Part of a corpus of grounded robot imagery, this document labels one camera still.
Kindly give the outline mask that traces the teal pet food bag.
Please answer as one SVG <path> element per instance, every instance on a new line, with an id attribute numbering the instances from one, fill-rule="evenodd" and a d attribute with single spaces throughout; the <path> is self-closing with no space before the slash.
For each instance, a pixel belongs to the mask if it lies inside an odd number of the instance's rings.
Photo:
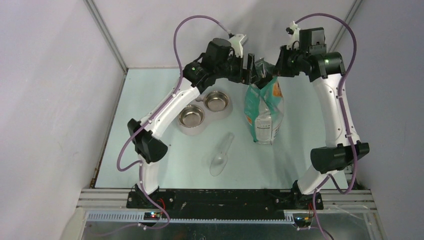
<path id="1" fill-rule="evenodd" d="M 274 67 L 263 58 L 255 62 L 256 78 L 248 86 L 244 98 L 244 114 L 249 131 L 253 141 L 258 144 L 274 142 L 284 117 L 284 97 L 278 77 L 273 75 Z M 258 76 L 271 74 L 273 80 L 258 89 Z"/>

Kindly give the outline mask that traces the clear plastic scoop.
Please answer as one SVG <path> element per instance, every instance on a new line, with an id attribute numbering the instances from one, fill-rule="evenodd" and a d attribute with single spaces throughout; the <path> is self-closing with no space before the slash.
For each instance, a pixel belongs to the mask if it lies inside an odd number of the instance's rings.
<path id="1" fill-rule="evenodd" d="M 228 132 L 224 136 L 223 140 L 219 143 L 209 166 L 209 173 L 211 176 L 217 177 L 222 173 L 222 171 L 226 167 L 226 164 L 229 159 L 228 151 L 232 145 L 234 138 L 234 133 Z"/>

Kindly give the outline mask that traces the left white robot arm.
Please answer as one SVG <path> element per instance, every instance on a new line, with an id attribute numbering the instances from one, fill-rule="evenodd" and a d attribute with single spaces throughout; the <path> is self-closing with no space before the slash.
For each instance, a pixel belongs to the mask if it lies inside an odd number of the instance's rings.
<path id="1" fill-rule="evenodd" d="M 176 86 L 151 113 L 141 120 L 128 122 L 131 141 L 140 157 L 137 186 L 143 191 L 138 201 L 145 208 L 153 208 L 158 202 L 155 191 L 159 188 L 159 161 L 168 151 L 161 137 L 172 121 L 218 79 L 245 85 L 251 83 L 254 55 L 248 55 L 248 67 L 243 67 L 243 46 L 247 39 L 245 34 L 236 34 L 229 39 L 211 40 L 205 52 L 181 70 Z"/>

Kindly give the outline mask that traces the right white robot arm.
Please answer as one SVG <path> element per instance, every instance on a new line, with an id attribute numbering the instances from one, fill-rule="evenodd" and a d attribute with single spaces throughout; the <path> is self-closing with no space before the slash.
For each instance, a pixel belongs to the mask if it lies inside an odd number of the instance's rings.
<path id="1" fill-rule="evenodd" d="M 287 44 L 273 69 L 276 77 L 293 78 L 301 73 L 308 76 L 317 94 L 325 127 L 325 146 L 310 151 L 311 167 L 294 184 L 291 204 L 304 209 L 311 202 L 326 179 L 355 165 L 370 151 L 367 142 L 361 141 L 353 124 L 346 96 L 347 70 L 339 52 L 329 52 L 322 27 L 300 29 L 289 26 Z"/>

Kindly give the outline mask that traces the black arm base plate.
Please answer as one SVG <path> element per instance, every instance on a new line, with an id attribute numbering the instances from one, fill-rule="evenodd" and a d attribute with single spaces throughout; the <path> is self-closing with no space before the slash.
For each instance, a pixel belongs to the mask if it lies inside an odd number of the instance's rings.
<path id="1" fill-rule="evenodd" d="M 285 211 L 323 210 L 320 193 L 282 189 L 159 189 L 150 202 L 139 189 L 128 193 L 126 208 L 163 207 L 175 220 L 283 220 Z"/>

